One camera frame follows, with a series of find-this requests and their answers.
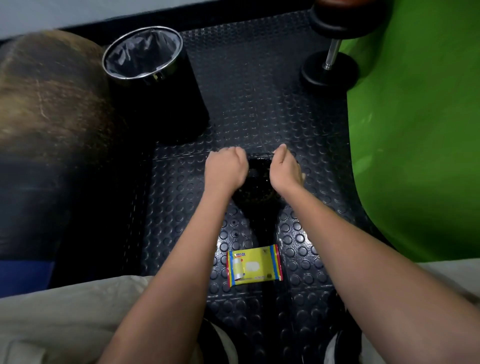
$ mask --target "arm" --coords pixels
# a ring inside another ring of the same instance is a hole
[[[367,338],[388,363],[478,363],[480,312],[430,274],[349,224],[303,188],[285,145],[270,168],[273,187],[308,234]]]
[[[192,219],[123,319],[99,364],[189,361],[204,314],[218,232],[228,202],[247,173],[243,149],[210,152],[205,191]]]

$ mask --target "wet wipes package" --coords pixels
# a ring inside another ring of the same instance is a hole
[[[254,249],[229,251],[228,286],[283,280],[280,254],[276,244]]]

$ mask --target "plastic liner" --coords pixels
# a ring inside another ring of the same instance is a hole
[[[181,38],[166,29],[146,29],[122,40],[105,58],[114,77],[140,78],[161,70],[181,51]]]

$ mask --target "green curved surface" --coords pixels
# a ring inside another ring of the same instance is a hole
[[[398,0],[388,27],[342,50],[355,184],[408,258],[480,257],[480,2]]]

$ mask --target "rubber floor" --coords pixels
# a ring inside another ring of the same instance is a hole
[[[305,58],[329,45],[310,29],[307,12],[182,36],[211,120],[195,142],[155,148],[145,193],[141,273],[155,274],[168,257],[202,195],[208,152],[225,146],[261,154],[287,143],[306,173],[309,191],[375,234],[353,183],[346,97],[315,96],[300,83]],[[322,362],[345,309],[292,209],[284,206],[275,218],[284,281],[228,287],[227,252],[259,244],[249,220],[231,202],[212,262],[207,304],[226,325],[247,335],[255,363]]]

